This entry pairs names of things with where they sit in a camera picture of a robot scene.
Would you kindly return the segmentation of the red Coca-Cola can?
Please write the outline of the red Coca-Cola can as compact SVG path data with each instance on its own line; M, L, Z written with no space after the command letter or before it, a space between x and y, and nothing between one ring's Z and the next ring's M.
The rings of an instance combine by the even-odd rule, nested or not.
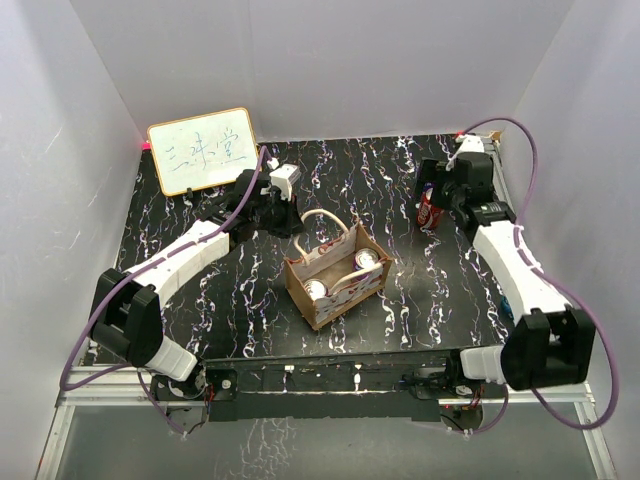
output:
M436 207L431 200L435 184L426 182L419 194L417 204L417 225L420 228L436 229L440 223L443 209Z

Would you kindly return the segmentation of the purple Fanta can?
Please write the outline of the purple Fanta can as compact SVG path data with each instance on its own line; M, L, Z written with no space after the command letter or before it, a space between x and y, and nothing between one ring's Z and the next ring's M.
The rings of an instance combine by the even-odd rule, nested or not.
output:
M362 248L355 252L353 258L353 269L355 272L368 273L372 267L379 262L378 253L371 248Z

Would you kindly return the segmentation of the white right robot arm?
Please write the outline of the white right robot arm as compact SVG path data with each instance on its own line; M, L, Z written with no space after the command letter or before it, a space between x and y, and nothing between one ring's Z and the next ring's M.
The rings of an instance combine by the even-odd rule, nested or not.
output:
M452 166L424 159L415 191L432 207L450 211L458 228L490 267L511 308L514 328L502 345L474 347L454 354L447 388L466 397L481 382L514 390L583 382L596 328L586 312L534 271L516 237L516 216L493 186L490 155L464 152Z

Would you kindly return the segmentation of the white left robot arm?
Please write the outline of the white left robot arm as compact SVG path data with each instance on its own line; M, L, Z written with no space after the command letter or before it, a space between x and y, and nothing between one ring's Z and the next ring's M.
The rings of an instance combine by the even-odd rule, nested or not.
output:
M194 224L164 250L127 272L105 271L94 296L90 339L134 367L171 379L182 397L200 396L207 376L194 354L164 334L162 308L255 232L281 239L302 233L293 192L299 177L291 164L270 173L245 170L232 189L202 203Z

